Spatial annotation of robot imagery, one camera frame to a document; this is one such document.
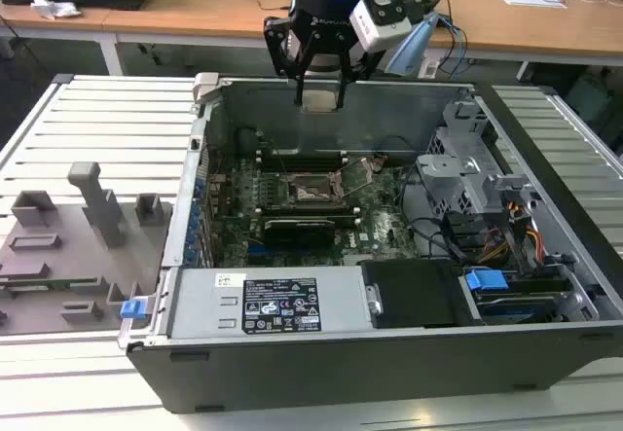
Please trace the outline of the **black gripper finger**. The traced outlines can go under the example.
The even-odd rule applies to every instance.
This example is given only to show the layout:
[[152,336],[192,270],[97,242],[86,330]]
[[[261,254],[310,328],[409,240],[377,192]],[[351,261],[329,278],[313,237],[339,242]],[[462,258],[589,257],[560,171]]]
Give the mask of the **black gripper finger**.
[[[286,42],[290,35],[299,41],[294,57],[288,54]],[[303,104],[305,73],[318,54],[320,33],[312,27],[310,15],[292,15],[287,18],[267,17],[264,19],[264,38],[275,69],[279,76],[296,82],[294,103]]]
[[347,39],[339,33],[336,42],[340,63],[340,83],[336,100],[337,109],[344,107],[348,85],[360,80],[368,80],[376,72],[379,63],[385,55],[385,51],[371,54],[364,52],[361,58],[352,65],[350,63],[350,49],[351,46],[347,43]]

